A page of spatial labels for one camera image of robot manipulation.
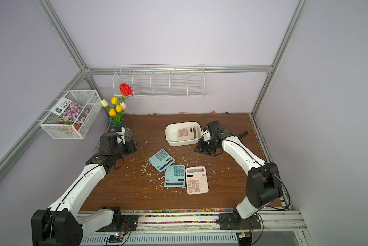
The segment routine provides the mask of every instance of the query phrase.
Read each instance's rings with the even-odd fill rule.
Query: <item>calculator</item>
[[[165,169],[164,187],[185,187],[185,166],[168,166]]]
[[[169,165],[172,165],[175,162],[175,159],[171,157],[164,149],[158,151],[155,155],[150,157],[150,163],[158,170],[158,172],[162,172]]]
[[[177,131],[177,138],[179,141],[193,140],[197,138],[196,126],[191,128],[183,128]]]
[[[189,195],[208,192],[206,168],[204,166],[193,166],[185,170],[187,178],[187,193]]]

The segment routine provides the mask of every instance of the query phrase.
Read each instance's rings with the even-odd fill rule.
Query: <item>robotic arm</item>
[[[282,196],[278,167],[254,155],[231,130],[224,131],[218,121],[208,123],[205,132],[195,152],[217,156],[226,151],[247,174],[246,197],[233,213],[234,223],[240,228],[263,206]]]
[[[77,214],[98,182],[115,168],[116,161],[137,150],[137,143],[125,140],[123,134],[123,128],[118,135],[103,134],[98,154],[86,162],[73,184],[48,209],[35,212],[31,218],[33,246],[79,245],[83,238],[102,227],[114,224],[120,228],[123,220],[118,207],[99,209],[86,217],[77,218]]]

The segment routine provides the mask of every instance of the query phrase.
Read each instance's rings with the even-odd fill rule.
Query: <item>wood tabletop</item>
[[[125,158],[118,170],[110,170],[84,202],[81,211],[95,211],[103,206],[118,206],[122,210],[210,209],[233,208],[246,196],[246,174],[226,152],[216,157],[194,152],[196,144],[172,147],[165,139],[169,124],[195,121],[203,129],[218,120],[224,130],[236,135],[248,131],[242,143],[264,159],[248,114],[199,115],[125,115],[126,127],[138,141],[137,152]],[[165,172],[159,173],[148,159],[159,150],[166,150],[176,159],[175,165],[205,166],[209,192],[188,195],[186,188],[165,188]],[[116,167],[121,166],[118,160]],[[281,207],[279,200],[270,206]]]

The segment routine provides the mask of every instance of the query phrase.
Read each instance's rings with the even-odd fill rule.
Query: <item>white tulip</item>
[[[127,105],[125,104],[125,102],[120,103],[120,106],[123,107],[123,110],[125,110],[127,108]]]
[[[108,101],[106,101],[105,99],[101,100],[101,104],[102,104],[103,107],[109,106]]]

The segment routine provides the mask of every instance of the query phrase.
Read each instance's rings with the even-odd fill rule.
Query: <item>white wire shelf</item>
[[[101,97],[95,90],[69,90],[64,97],[83,106],[79,115],[83,111],[89,111],[79,129],[76,130],[75,128],[76,121],[71,124],[60,124],[61,120],[59,116],[52,112],[49,112],[39,125],[53,139],[84,139],[98,112],[102,108]]]
[[[114,67],[113,91],[121,96],[119,86],[126,83],[134,96],[189,97],[205,95],[204,66],[178,66],[170,69],[158,67]]]

